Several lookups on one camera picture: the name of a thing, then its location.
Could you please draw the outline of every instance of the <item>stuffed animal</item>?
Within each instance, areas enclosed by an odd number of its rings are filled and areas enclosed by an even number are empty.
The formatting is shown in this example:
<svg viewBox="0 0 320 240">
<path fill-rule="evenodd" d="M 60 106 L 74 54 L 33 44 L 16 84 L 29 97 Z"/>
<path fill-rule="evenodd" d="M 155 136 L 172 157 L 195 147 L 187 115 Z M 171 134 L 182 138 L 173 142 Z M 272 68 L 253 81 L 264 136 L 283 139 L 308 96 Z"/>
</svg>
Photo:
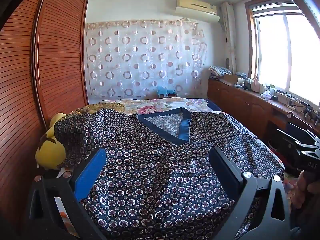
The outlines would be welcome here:
<svg viewBox="0 0 320 240">
<path fill-rule="evenodd" d="M 58 169 L 57 166 L 66 158 L 64 146 L 54 136 L 54 124 L 64 116 L 63 113 L 56 114 L 51 119 L 50 129 L 40 139 L 35 158 L 37 163 L 46 169 Z"/>
</svg>

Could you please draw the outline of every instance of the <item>window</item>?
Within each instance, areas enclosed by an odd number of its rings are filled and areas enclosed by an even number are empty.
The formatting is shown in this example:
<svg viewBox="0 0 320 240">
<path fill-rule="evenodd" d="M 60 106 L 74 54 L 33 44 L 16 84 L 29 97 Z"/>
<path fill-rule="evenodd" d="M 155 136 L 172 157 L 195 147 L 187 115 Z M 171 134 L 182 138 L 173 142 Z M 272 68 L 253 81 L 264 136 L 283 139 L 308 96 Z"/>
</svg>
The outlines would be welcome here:
<svg viewBox="0 0 320 240">
<path fill-rule="evenodd" d="M 256 50 L 252 71 L 260 83 L 273 84 L 317 108 L 320 40 L 313 27 L 290 0 L 264 1 L 249 10 Z"/>
</svg>

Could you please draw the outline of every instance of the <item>v-neck collar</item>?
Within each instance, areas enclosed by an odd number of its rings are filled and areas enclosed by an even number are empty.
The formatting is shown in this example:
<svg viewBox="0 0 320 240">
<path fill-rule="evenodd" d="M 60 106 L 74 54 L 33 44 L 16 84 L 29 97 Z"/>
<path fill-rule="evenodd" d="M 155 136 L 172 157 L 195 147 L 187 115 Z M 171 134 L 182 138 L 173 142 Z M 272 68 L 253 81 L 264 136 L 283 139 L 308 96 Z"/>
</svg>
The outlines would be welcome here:
<svg viewBox="0 0 320 240">
<path fill-rule="evenodd" d="M 148 117 L 156 117 L 156 116 L 164 116 L 164 115 L 180 114 L 180 113 L 182 113 L 183 118 L 179 125 L 178 137 L 171 135 L 170 133 L 166 132 L 165 130 L 162 130 L 158 126 L 154 125 L 152 122 L 145 119 Z M 177 146 L 181 146 L 189 141 L 189 127 L 191 122 L 191 113 L 187 109 L 180 107 L 180 108 L 165 111 L 165 112 L 154 112 L 151 114 L 138 114 L 138 119 L 150 130 L 160 135 L 162 138 L 166 139 L 167 141 L 174 143 Z"/>
</svg>

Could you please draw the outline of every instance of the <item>sheer curtain with circle pattern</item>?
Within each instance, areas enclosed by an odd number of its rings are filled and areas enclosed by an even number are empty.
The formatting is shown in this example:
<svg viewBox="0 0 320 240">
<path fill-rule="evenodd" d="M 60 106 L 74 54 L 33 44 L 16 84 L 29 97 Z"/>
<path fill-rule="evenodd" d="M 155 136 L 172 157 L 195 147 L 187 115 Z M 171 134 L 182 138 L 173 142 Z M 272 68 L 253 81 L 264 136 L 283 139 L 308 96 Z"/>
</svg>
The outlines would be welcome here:
<svg viewBox="0 0 320 240">
<path fill-rule="evenodd" d="M 207 52 L 204 33 L 189 21 L 117 21 L 86 24 L 89 101 L 156 98 L 157 86 L 180 97 L 202 95 Z"/>
</svg>

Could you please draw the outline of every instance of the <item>white wall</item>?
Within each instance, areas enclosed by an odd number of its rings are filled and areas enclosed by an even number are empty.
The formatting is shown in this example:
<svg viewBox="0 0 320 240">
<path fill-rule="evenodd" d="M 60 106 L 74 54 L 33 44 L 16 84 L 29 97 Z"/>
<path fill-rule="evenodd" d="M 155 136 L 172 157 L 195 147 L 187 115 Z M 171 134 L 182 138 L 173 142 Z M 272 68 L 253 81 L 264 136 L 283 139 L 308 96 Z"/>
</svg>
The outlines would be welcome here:
<svg viewBox="0 0 320 240">
<path fill-rule="evenodd" d="M 233 4 L 236 18 L 236 60 L 237 71 L 248 74 L 249 71 L 249 27 L 247 13 L 245 11 L 244 0 Z"/>
<path fill-rule="evenodd" d="M 176 20 L 182 17 L 175 15 L 177 0 L 89 0 L 86 23 L 117 20 Z M 204 62 L 210 65 L 225 66 L 226 36 L 219 23 L 199 22 L 207 42 L 208 52 Z M 203 73 L 204 97 L 206 97 L 209 73 Z"/>
</svg>

